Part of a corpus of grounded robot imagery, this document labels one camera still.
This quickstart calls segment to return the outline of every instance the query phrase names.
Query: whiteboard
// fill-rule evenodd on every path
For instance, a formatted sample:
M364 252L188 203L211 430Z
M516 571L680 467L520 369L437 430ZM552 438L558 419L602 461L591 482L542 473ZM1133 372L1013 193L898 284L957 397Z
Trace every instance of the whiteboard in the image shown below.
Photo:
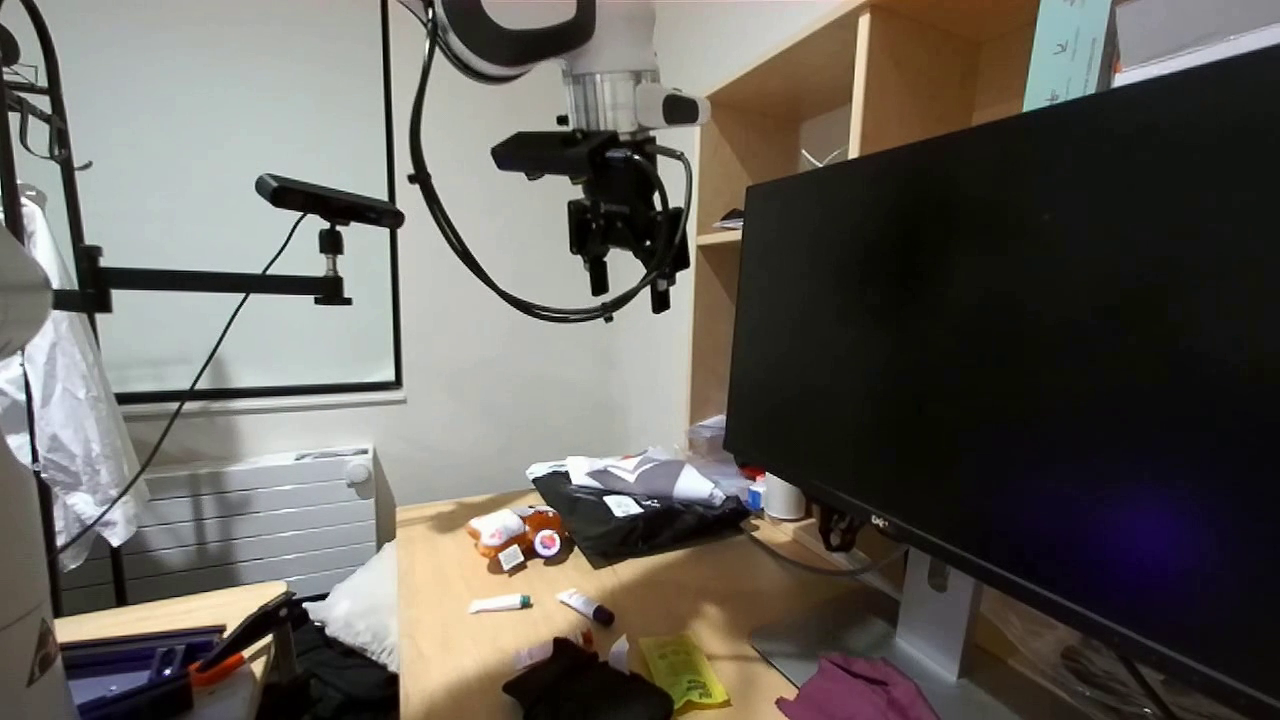
M379 0L54 3L74 145L94 162L80 170L83 235L103 266L259 270L296 221L255 196L259 170L390 198L379 14ZM318 275L322 229L304 221L272 270ZM347 306L252 297L201 386L397 386L393 235L347 223L341 270ZM113 386L125 401L184 390L235 298L113 290L101 314Z

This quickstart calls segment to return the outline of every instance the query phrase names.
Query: desk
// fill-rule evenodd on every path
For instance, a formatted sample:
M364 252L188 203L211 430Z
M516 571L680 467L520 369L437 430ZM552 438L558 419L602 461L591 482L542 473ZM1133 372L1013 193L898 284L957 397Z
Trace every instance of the desk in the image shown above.
M712 714L781 714L775 694L795 686L772 672L748 644L748 629L818 608L854 586L766 557L748 537L730 537L665 557L591 566L580 552L564 562L529 562L516 574L486 571L465 524L480 513L531 495L472 495L402 507L402 714L520 714L501 690L516 674L516 656L552 635L584 635L587 620L558 602L558 591L580 586L616 612L613 630L591 630L598 649L616 635L684 630L703 649L732 690L732 708ZM467 617L467 599L529 591L529 612Z
M151 602L125 602L110 612L83 612L83 617L62 617L58 640L103 640L103 635L138 635L138 630L168 630L168 629L197 629L197 623L226 623L229 630L252 617L259 602L283 596L289 584L245 584L245 586L221 586L221 591L197 591L178 599L151 599ZM247 672L229 674L197 694L194 714L252 714L252 702L259 694L259 674L270 667L270 640L247 653Z

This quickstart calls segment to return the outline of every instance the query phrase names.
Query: monitor screen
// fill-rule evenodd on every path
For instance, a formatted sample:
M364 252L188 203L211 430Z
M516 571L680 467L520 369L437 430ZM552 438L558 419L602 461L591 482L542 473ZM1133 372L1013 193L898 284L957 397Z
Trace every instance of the monitor screen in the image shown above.
M1280 53L755 182L730 447L1280 713Z

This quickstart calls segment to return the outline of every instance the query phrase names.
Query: cup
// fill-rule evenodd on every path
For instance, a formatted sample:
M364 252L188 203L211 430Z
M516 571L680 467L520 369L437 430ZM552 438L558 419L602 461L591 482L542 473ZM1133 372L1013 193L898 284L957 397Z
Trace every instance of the cup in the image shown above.
M807 515L807 495L795 482L766 473L766 515L775 524L795 524Z

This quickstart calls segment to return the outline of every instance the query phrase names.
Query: cloth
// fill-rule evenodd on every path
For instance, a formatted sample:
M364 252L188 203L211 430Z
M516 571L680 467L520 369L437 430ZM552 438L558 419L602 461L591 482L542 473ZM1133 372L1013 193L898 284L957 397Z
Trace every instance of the cloth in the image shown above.
M310 602L310 617L326 635L364 653L390 672L402 672L397 541L390 541L326 599Z
M680 505L722 505L726 495L748 495L748 477L722 455L673 455L647 447L643 455L564 455L547 465L531 465L525 477L570 473L571 482L584 487L616 487L647 498L680 498Z
M272 660L259 720L397 720L402 674L362 649L334 640L310 617L292 629L292 656Z
M924 690L894 663L830 656L795 699L775 699L789 720L936 720Z
M558 635L552 656L506 684L525 720L669 720L673 694L637 672L616 672L587 649Z
M722 505L680 505L571 482L570 473L537 477L531 487L558 507L591 566L730 537L748 518L748 505L738 495Z
M34 198L24 198L24 246L50 270L54 287L68 284L50 221ZM110 386L98 335L80 310L54 310L19 357L0 358L0 430L13 455L54 487L62 544L98 518L132 481L138 447ZM138 533L141 505L144 482L138 482L98 533L119 548ZM80 566L94 548L89 541L94 537L62 552L62 562Z

